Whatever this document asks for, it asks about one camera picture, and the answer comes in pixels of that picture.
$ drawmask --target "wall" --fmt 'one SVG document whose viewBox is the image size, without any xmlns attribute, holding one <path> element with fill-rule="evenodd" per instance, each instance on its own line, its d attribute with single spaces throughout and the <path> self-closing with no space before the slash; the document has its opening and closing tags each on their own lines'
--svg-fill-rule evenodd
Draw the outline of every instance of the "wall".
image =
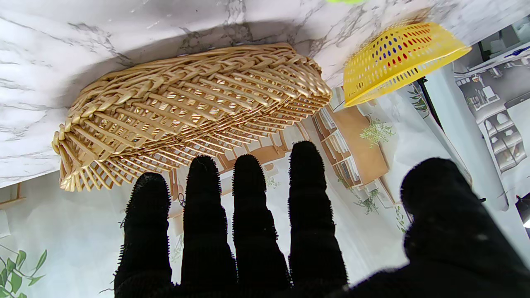
<svg viewBox="0 0 530 298">
<path fill-rule="evenodd" d="M 274 215 L 278 243 L 285 256 L 290 246 L 288 160 L 287 156 L 275 162 L 279 169 L 275 180 L 280 185 L 268 191 L 268 206 Z M 405 263 L 401 232 L 377 214 L 365 215 L 361 207 L 353 204 L 350 192 L 337 182 L 334 174 L 330 176 L 330 164 L 326 164 L 326 171 L 336 235 L 350 282 L 358 282 L 383 267 Z M 179 180 L 183 182 L 185 177 L 186 170 L 179 170 Z M 26 251 L 27 270 L 36 264 L 44 249 L 48 250 L 48 259 L 39 271 L 46 276 L 30 288 L 25 283 L 21 291 L 30 298 L 113 297 L 113 291 L 98 292 L 113 287 L 112 274 L 117 269 L 123 242 L 120 222 L 132 185 L 70 193 L 59 189 L 58 180 L 59 174 L 54 172 L 23 182 L 22 196 L 27 199 L 7 210 L 11 236 L 0 239 L 0 243 L 13 250 Z M 8 199 L 10 191 L 9 187 L 0 189 L 0 200 Z M 232 218 L 232 196 L 223 196 L 222 204 L 227 218 Z M 181 265 L 181 257 L 175 254 L 177 226 L 172 223 L 168 231 L 174 282 L 180 280 Z M 235 252 L 231 239 L 229 244 Z M 6 251 L 0 250 L 0 254 L 8 256 Z"/>
<path fill-rule="evenodd" d="M 427 91 L 444 131 L 473 178 L 473 190 L 487 198 L 485 207 L 530 267 L 530 239 L 513 202 L 508 203 L 482 133 L 455 84 L 452 65 L 427 75 L 427 80 Z"/>
</svg>

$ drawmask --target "wicker basket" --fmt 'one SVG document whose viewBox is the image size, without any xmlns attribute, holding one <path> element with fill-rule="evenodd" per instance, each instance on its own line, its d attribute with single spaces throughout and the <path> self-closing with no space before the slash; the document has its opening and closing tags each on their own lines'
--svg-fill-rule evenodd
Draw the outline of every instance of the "wicker basket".
<svg viewBox="0 0 530 298">
<path fill-rule="evenodd" d="M 109 73 L 81 92 L 55 132 L 60 187 L 110 189 L 283 130 L 329 103 L 320 73 L 285 43 Z"/>
</svg>

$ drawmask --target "marble surface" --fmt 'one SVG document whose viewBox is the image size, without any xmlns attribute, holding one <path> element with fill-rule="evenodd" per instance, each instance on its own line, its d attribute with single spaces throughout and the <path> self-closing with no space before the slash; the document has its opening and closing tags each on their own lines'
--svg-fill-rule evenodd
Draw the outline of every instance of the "marble surface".
<svg viewBox="0 0 530 298">
<path fill-rule="evenodd" d="M 331 86 L 370 36 L 428 12 L 467 44 L 530 14 L 527 0 L 0 0 L 0 187 L 59 167 L 50 141 L 77 93 L 151 60 L 291 43 Z"/>
</svg>

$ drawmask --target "yellow colander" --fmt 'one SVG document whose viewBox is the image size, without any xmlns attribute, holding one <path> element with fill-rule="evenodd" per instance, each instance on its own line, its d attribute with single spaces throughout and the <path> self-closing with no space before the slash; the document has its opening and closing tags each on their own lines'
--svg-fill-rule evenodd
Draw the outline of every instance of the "yellow colander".
<svg viewBox="0 0 530 298">
<path fill-rule="evenodd" d="M 346 107 L 395 91 L 470 50 L 438 24 L 389 29 L 348 61 L 344 70 Z"/>
</svg>

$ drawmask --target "green object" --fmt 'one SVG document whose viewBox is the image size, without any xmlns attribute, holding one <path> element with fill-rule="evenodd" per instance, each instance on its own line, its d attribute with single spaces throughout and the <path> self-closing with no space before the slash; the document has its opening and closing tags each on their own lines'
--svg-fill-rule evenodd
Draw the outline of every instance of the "green object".
<svg viewBox="0 0 530 298">
<path fill-rule="evenodd" d="M 30 281 L 28 286 L 32 286 L 44 277 L 44 275 L 35 277 L 35 274 L 42 265 L 44 265 L 46 258 L 48 257 L 48 251 L 45 250 L 42 253 L 37 265 L 32 269 L 33 272 L 31 274 L 25 274 L 22 272 L 22 265 L 24 265 L 26 257 L 28 256 L 26 252 L 23 250 L 16 252 L 1 244 L 0 247 L 16 255 L 15 262 L 13 262 L 11 258 L 7 258 L 7 261 L 4 261 L 4 258 L 0 257 L 0 265 L 4 265 L 4 268 L 0 271 L 0 298 L 28 298 L 28 296 L 22 292 L 20 292 L 18 296 L 15 296 L 15 294 L 20 290 L 25 279 Z"/>
<path fill-rule="evenodd" d="M 401 232 L 406 233 L 407 230 L 405 229 L 405 216 L 403 214 L 401 214 L 401 207 L 400 206 L 396 207 L 396 220 L 399 223 L 397 228 Z"/>
<path fill-rule="evenodd" d="M 328 2 L 344 2 L 346 4 L 358 4 L 365 0 L 328 0 Z"/>
<path fill-rule="evenodd" d="M 370 148 L 379 145 L 379 142 L 388 142 L 387 136 L 395 135 L 392 126 L 385 125 L 379 119 L 371 119 L 370 125 L 363 129 L 359 136 L 370 141 Z"/>
</svg>

